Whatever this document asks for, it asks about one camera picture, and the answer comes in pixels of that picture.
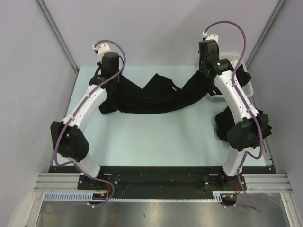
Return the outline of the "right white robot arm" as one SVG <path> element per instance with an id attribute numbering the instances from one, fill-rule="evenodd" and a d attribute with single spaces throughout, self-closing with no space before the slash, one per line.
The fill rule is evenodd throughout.
<path id="1" fill-rule="evenodd" d="M 220 59 L 217 42 L 204 38 L 199 42 L 199 54 L 199 70 L 210 80 L 211 86 L 218 88 L 224 96 L 235 124 L 226 133 L 231 150 L 218 176 L 219 186 L 229 190 L 241 182 L 237 173 L 241 171 L 245 150 L 261 144 L 261 116 L 245 96 L 230 61 Z"/>

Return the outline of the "black t shirt blue logo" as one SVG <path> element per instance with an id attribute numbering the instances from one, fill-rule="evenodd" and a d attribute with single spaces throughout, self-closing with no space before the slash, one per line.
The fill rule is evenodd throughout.
<path id="1" fill-rule="evenodd" d="M 210 81 L 197 71 L 182 88 L 178 88 L 171 79 L 155 74 L 141 88 L 119 75 L 102 87 L 107 92 L 107 99 L 99 106 L 102 114 L 117 110 L 131 114 L 162 114 L 200 101 L 207 94 Z"/>

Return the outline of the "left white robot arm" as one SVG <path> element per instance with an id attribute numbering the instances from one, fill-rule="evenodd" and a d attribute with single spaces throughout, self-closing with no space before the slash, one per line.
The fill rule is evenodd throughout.
<path id="1" fill-rule="evenodd" d="M 89 143 L 84 131 L 95 111 L 116 89 L 121 74 L 121 58 L 115 52 L 105 53 L 84 96 L 74 110 L 63 120 L 54 121 L 50 126 L 56 165 L 74 164 L 89 175 L 88 183 L 94 189 L 101 188 L 105 178 L 99 174 L 101 167 L 89 153 Z"/>

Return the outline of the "white plastic laundry basket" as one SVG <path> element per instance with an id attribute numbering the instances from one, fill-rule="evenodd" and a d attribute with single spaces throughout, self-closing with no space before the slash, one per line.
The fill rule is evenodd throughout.
<path id="1" fill-rule="evenodd" d="M 231 65 L 233 66 L 233 68 L 236 67 L 240 55 L 239 54 L 235 54 L 235 53 L 228 53 L 228 52 L 223 52 L 221 54 L 219 54 L 220 59 L 228 59 L 231 63 Z M 241 60 L 241 64 L 239 65 L 237 71 L 236 71 L 236 79 L 239 82 L 244 94 L 250 98 L 253 96 L 254 91 L 252 88 L 252 84 L 251 84 L 251 75 L 248 73 L 247 71 L 247 67 L 244 63 L 243 60 Z M 212 94 L 207 93 L 206 95 L 207 99 L 209 101 L 213 101 L 213 102 L 224 102 L 225 99 L 223 97 L 222 94 L 219 94 L 219 92 L 214 91 Z"/>

